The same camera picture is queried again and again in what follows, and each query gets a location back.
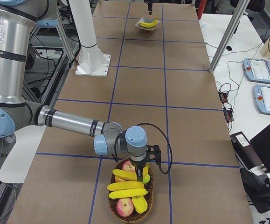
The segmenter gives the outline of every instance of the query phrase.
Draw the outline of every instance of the red apple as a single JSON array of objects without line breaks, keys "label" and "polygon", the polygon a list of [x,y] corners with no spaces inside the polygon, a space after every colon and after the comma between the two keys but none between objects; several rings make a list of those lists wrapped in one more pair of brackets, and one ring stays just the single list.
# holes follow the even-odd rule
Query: red apple
[{"label": "red apple", "polygon": [[136,171],[135,167],[131,164],[131,161],[129,161],[129,160],[123,164],[122,170],[127,171],[127,172],[135,172]]},{"label": "red apple", "polygon": [[114,176],[115,182],[124,182],[126,180],[119,178],[118,176]]},{"label": "red apple", "polygon": [[116,210],[122,217],[129,216],[134,210],[132,200],[130,198],[120,198],[117,202]]}]

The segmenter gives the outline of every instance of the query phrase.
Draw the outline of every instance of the fruit basket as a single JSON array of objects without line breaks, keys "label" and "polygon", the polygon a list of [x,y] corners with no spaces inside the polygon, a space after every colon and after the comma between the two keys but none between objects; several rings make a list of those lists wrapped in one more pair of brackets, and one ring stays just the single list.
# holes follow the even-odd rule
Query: fruit basket
[{"label": "fruit basket", "polygon": [[[120,161],[116,165],[115,169],[122,169],[123,164],[128,160],[129,159],[124,159],[124,160]],[[116,205],[117,205],[117,202],[119,199],[111,199],[108,197],[110,210],[113,213],[113,215],[117,219],[119,219],[120,221],[122,221],[124,223],[135,223],[135,222],[141,221],[150,212],[151,207],[152,207],[152,202],[153,202],[153,173],[152,173],[152,170],[150,167],[148,168],[148,174],[150,176],[150,181],[148,183],[144,184],[144,188],[148,191],[148,193],[146,195],[144,195],[144,198],[147,201],[147,210],[145,212],[143,212],[142,214],[139,214],[134,210],[131,215],[129,215],[127,217],[123,217],[123,216],[118,214],[117,209],[116,209]],[[114,178],[115,178],[115,176],[112,174],[110,183],[115,183]]]}]

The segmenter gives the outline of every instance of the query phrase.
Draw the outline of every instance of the banana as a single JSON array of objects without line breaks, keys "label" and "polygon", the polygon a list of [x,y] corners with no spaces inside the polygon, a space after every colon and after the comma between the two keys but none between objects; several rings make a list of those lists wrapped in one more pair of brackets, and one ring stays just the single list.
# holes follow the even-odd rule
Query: banana
[{"label": "banana", "polygon": [[[148,174],[148,167],[149,164],[147,163],[146,166],[143,168],[143,176],[146,176]],[[137,181],[137,174],[135,172],[127,172],[120,169],[114,169],[112,170],[112,173],[115,176],[127,181]]]},{"label": "banana", "polygon": [[146,195],[148,191],[145,188],[134,188],[127,190],[117,190],[113,191],[109,194],[109,198],[128,198],[128,197],[136,197]]},{"label": "banana", "polygon": [[155,20],[153,22],[140,22],[139,25],[145,28],[152,28],[155,27],[158,24],[158,17],[155,17]]},{"label": "banana", "polygon": [[137,213],[142,214],[147,210],[147,201],[143,196],[132,197],[132,202]]},{"label": "banana", "polygon": [[107,189],[110,191],[126,190],[133,188],[144,188],[144,184],[138,181],[125,181],[125,182],[111,183],[107,186]]}]

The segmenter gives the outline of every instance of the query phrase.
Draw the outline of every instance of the blue tape line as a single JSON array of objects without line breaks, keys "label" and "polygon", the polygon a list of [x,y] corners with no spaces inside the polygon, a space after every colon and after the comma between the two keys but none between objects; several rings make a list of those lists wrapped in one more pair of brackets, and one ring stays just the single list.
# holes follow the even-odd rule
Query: blue tape line
[{"label": "blue tape line", "polygon": [[82,102],[82,103],[110,104],[109,102],[90,101],[90,100],[78,100],[78,99],[58,99],[58,100],[59,101]]},{"label": "blue tape line", "polygon": [[159,69],[159,70],[163,70],[164,69],[164,68],[137,67],[137,66],[124,66],[124,65],[119,65],[118,67],[120,67],[120,68],[132,68],[132,69]]},{"label": "blue tape line", "polygon": [[[90,159],[101,159],[100,156],[91,156],[91,155],[75,155],[75,154],[58,154],[58,153],[36,153],[36,155],[51,155],[51,156],[64,156],[64,157],[81,157],[81,158],[90,158]],[[103,157],[103,160],[114,160],[112,157]],[[203,167],[224,167],[224,168],[239,168],[239,166],[233,165],[218,165],[218,164],[205,164],[205,163],[191,163],[191,162],[173,162],[172,164],[176,165],[188,165],[188,166],[203,166]]]},{"label": "blue tape line", "polygon": [[[162,42],[163,40],[144,40],[144,39],[129,39],[129,38],[115,38],[115,37],[97,37],[97,39],[110,39],[110,40],[128,40],[128,41],[157,41]],[[176,43],[203,43],[200,41],[165,41],[165,42],[176,42]]]},{"label": "blue tape line", "polygon": [[169,187],[169,207],[170,207],[170,224],[173,223],[173,213],[172,213],[172,193],[171,193],[171,174],[168,173],[168,187]]},{"label": "blue tape line", "polygon": [[100,156],[92,155],[74,155],[74,154],[58,154],[58,153],[35,153],[36,155],[53,155],[53,156],[65,156],[65,157],[80,157],[80,158],[90,158],[90,159],[99,159]]},{"label": "blue tape line", "polygon": [[212,109],[212,108],[197,108],[197,107],[183,107],[183,106],[164,106],[164,105],[146,105],[146,104],[128,104],[128,103],[109,103],[99,102],[90,100],[78,100],[78,99],[58,99],[59,101],[71,101],[71,102],[83,102],[83,103],[97,103],[97,104],[112,104],[112,105],[125,105],[125,106],[150,106],[150,107],[162,107],[162,108],[177,108],[177,109],[188,109],[188,110],[204,110],[204,111],[223,111],[223,109]]},{"label": "blue tape line", "polygon": [[223,111],[223,109],[211,109],[211,108],[197,108],[197,107],[183,107],[183,106],[167,106],[168,108],[179,108],[189,110],[202,110],[202,111]]},{"label": "blue tape line", "polygon": [[[131,6],[131,2],[129,2],[129,8],[127,10],[127,16],[126,16],[126,18],[129,16],[130,6]],[[114,93],[115,93],[115,88],[116,88],[116,82],[117,82],[117,77],[118,77],[118,71],[119,71],[119,65],[120,65],[120,59],[121,59],[121,54],[122,54],[122,48],[123,48],[123,45],[124,45],[126,24],[127,24],[127,19],[125,21],[124,35],[123,35],[123,39],[122,39],[122,43],[121,43],[121,48],[120,48],[120,53],[119,53],[119,58],[118,58],[118,67],[117,67],[116,75],[115,75],[114,87],[113,87],[113,92],[112,92],[112,97],[111,97],[111,104],[110,104],[110,109],[109,109],[109,114],[108,114],[108,122],[110,120],[110,115],[111,115],[111,110],[112,110],[112,104],[113,104],[113,99],[114,99]]]},{"label": "blue tape line", "polygon": [[94,207],[94,201],[95,201],[96,193],[97,193],[97,184],[98,184],[98,179],[99,179],[99,173],[101,171],[101,166],[102,166],[102,160],[103,160],[103,157],[100,156],[98,170],[97,170],[96,185],[94,186],[94,191],[93,191],[93,197],[92,197],[92,202],[91,202],[91,209],[90,209],[90,215],[89,215],[89,219],[88,219],[88,224],[91,223],[92,212],[93,212],[93,207]]},{"label": "blue tape line", "polygon": [[[167,138],[169,140],[169,121],[168,121],[168,100],[167,100],[167,82],[166,82],[166,55],[165,55],[165,35],[164,35],[164,23],[162,23],[162,30],[163,30],[163,53],[164,53],[164,77],[165,77],[165,106],[166,106],[166,133]],[[169,147],[167,145],[167,159],[168,159],[168,167],[170,165],[170,154],[169,154]],[[171,174],[168,173],[168,191],[169,191],[169,213],[170,213],[170,224],[173,223],[173,212],[172,212],[172,193],[171,193]]]},{"label": "blue tape line", "polygon": [[203,164],[203,163],[192,163],[192,162],[173,162],[172,164],[188,165],[188,166],[201,166],[201,167],[239,168],[239,166],[233,166],[233,165]]}]

